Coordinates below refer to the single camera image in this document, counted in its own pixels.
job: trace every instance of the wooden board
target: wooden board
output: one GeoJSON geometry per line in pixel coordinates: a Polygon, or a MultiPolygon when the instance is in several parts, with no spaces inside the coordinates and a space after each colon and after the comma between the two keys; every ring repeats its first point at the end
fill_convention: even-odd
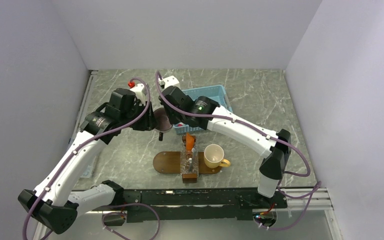
{"type": "MultiPolygon", "coordinates": [[[[209,168],[204,162],[204,152],[198,153],[199,174],[216,174],[221,166],[209,168]]],[[[162,151],[155,155],[152,161],[153,168],[161,174],[180,174],[180,152],[162,151]]]]}

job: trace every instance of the purple cable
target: purple cable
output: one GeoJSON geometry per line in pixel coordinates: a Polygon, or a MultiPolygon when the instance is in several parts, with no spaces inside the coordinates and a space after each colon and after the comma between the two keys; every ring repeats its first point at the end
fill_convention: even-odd
{"type": "MultiPolygon", "coordinates": [[[[77,151],[77,152],[80,152],[80,150],[86,146],[88,143],[92,142],[93,140],[96,140],[96,139],[99,139],[103,136],[106,136],[108,134],[112,134],[112,133],[115,133],[117,131],[120,131],[122,129],[125,129],[127,127],[129,127],[130,125],[134,124],[135,122],[137,122],[139,119],[141,119],[145,113],[147,112],[148,108],[150,107],[150,102],[151,102],[151,91],[150,91],[150,87],[146,84],[145,81],[143,81],[142,79],[138,78],[138,77],[134,77],[130,80],[133,81],[133,80],[138,80],[139,82],[141,82],[145,88],[146,88],[146,93],[147,93],[147,102],[146,102],[146,105],[145,105],[145,108],[143,109],[143,111],[139,114],[139,116],[137,116],[135,119],[133,119],[132,121],[124,124],[123,126],[120,126],[120,127],[117,127],[117,128],[114,128],[114,129],[111,129],[109,131],[105,131],[101,134],[98,134],[98,135],[95,135],[91,138],[89,138],[88,140],[84,141],[82,144],[80,144],[78,147],[75,148],[74,151],[77,151]]],[[[57,180],[57,178],[60,176],[61,172],[64,170],[64,168],[67,166],[67,164],[69,163],[69,161],[74,157],[74,153],[73,151],[70,153],[70,155],[67,157],[67,159],[64,160],[64,162],[61,164],[61,166],[58,168],[58,170],[56,171],[55,175],[50,179],[49,183],[46,185],[47,188],[50,188],[52,186],[52,184],[55,182],[55,180],[57,180]]],[[[39,201],[45,196],[46,194],[46,191],[43,190],[42,193],[39,195],[39,197],[34,201],[33,205],[30,207],[30,210],[28,211],[27,213],[27,216],[25,217],[25,220],[24,220],[24,224],[22,226],[22,238],[23,240],[28,240],[27,239],[27,225],[29,224],[29,220],[30,220],[30,217],[32,216],[33,214],[33,211],[35,210],[36,206],[38,205],[39,201]]],[[[50,234],[51,234],[52,231],[48,232],[41,240],[44,240],[46,239],[50,234]]]]}
{"type": "MultiPolygon", "coordinates": [[[[161,92],[161,89],[160,89],[160,85],[158,83],[158,79],[163,79],[163,77],[161,76],[161,73],[159,71],[157,71],[155,73],[155,84],[156,84],[156,90],[158,91],[158,94],[159,96],[161,97],[161,99],[173,110],[175,110],[176,112],[180,113],[180,114],[183,114],[183,115],[186,115],[186,116],[190,116],[190,117],[197,117],[197,118],[218,118],[218,119],[225,119],[225,120],[229,120],[229,121],[233,121],[233,118],[231,117],[228,117],[228,116],[222,116],[222,115],[212,115],[212,114],[196,114],[196,113],[190,113],[190,112],[187,112],[187,111],[183,111],[177,107],[175,107],[173,104],[171,104],[167,99],[166,97],[164,97],[163,93],[161,92]]],[[[239,123],[239,124],[242,124],[242,125],[245,125],[247,126],[248,128],[251,128],[253,129],[254,131],[256,131],[257,133],[263,135],[264,137],[267,136],[267,134],[263,131],[261,131],[261,129],[247,123],[247,122],[244,122],[242,120],[236,120],[235,123],[239,123]]],[[[280,144],[283,144],[283,145],[286,145],[288,146],[289,148],[293,149],[301,158],[302,158],[302,161],[304,162],[305,164],[305,168],[307,169],[307,173],[296,173],[296,172],[290,172],[290,171],[285,171],[284,173],[285,174],[290,174],[290,175],[294,175],[294,176],[298,176],[298,177],[308,177],[310,176],[310,165],[309,165],[309,162],[307,161],[306,157],[304,156],[304,154],[298,149],[296,148],[294,145],[290,144],[289,142],[286,142],[286,141],[283,141],[281,139],[278,139],[278,138],[275,138],[275,137],[270,137],[270,140],[274,140],[280,144]]]]}
{"type": "MultiPolygon", "coordinates": [[[[155,234],[149,240],[155,239],[155,237],[157,236],[158,232],[160,231],[161,222],[160,222],[160,216],[158,216],[158,213],[152,207],[150,207],[150,206],[148,206],[146,204],[143,204],[143,203],[128,203],[128,204],[115,205],[115,206],[106,206],[106,207],[122,208],[122,207],[129,207],[129,206],[142,206],[142,207],[148,208],[149,210],[151,210],[153,212],[153,214],[155,214],[156,220],[158,221],[158,226],[156,228],[155,234]]],[[[102,216],[102,225],[103,225],[103,227],[106,230],[110,231],[111,233],[119,236],[120,238],[122,238],[124,240],[130,240],[130,238],[127,238],[127,237],[121,235],[119,232],[114,231],[112,228],[110,228],[110,227],[105,225],[105,223],[104,223],[105,217],[107,217],[109,215],[120,215],[120,212],[110,212],[110,213],[107,213],[107,214],[103,215],[102,216]]]]}
{"type": "Polygon", "coordinates": [[[281,194],[283,194],[285,197],[288,197],[290,199],[303,199],[307,196],[310,196],[310,195],[313,195],[313,193],[315,193],[319,188],[320,186],[322,185],[322,181],[318,181],[315,185],[314,185],[314,188],[309,192],[309,193],[306,193],[302,196],[291,196],[291,195],[288,195],[286,194],[286,192],[282,191],[281,188],[278,186],[277,189],[279,190],[279,192],[281,194]]]}

